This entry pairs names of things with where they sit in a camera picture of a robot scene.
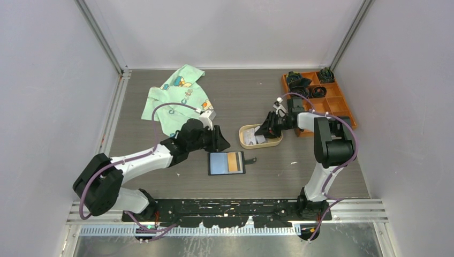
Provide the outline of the black leather card holder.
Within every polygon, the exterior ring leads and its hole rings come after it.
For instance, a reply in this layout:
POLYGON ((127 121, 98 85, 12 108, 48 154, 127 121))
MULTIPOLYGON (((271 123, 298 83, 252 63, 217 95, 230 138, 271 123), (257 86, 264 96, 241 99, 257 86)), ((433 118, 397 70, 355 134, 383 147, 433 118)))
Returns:
POLYGON ((227 153, 229 152, 217 152, 217 153, 209 153, 208 154, 208 175, 209 176, 225 176, 225 175, 243 175, 246 173, 246 166, 255 164, 257 162, 257 158, 253 157, 250 159, 245 159, 245 155, 243 151, 241 152, 242 155, 242 165, 243 165, 243 172, 242 173, 228 173, 228 161, 227 161, 227 153))

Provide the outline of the orange striped credit card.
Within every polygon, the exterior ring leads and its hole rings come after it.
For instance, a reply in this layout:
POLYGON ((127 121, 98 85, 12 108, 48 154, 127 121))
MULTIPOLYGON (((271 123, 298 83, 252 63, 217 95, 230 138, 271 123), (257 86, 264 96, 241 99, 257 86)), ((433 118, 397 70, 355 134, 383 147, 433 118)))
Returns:
POLYGON ((242 155, 241 152, 229 152, 227 153, 228 161, 228 173, 242 173, 242 155))

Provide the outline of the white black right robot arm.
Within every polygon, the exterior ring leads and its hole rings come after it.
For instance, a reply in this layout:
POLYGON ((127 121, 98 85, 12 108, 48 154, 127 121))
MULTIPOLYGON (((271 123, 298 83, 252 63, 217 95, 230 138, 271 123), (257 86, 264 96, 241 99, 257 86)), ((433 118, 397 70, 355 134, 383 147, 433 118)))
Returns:
POLYGON ((286 108, 281 103, 282 98, 279 97, 274 102, 274 111, 267 114, 255 136, 274 139, 280 137, 283 131, 294 129, 313 133, 316 166, 296 203, 298 215, 310 220, 318 211, 328 208, 329 188, 337 174, 357 157, 357 140, 349 116, 306 110, 300 97, 287 99, 286 108))

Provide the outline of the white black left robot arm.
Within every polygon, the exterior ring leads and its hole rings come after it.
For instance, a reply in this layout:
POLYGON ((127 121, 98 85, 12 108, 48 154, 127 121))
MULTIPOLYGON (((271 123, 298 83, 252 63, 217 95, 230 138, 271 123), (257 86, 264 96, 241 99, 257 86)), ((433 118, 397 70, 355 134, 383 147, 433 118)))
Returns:
POLYGON ((189 119, 176 135, 154 147, 122 157, 95 155, 75 180, 72 188, 90 216, 110 210, 122 210, 141 221, 156 216, 157 203, 144 189, 129 190, 123 185, 145 173, 175 166, 197 150, 221 152, 230 148, 220 126, 204 126, 198 119, 189 119))

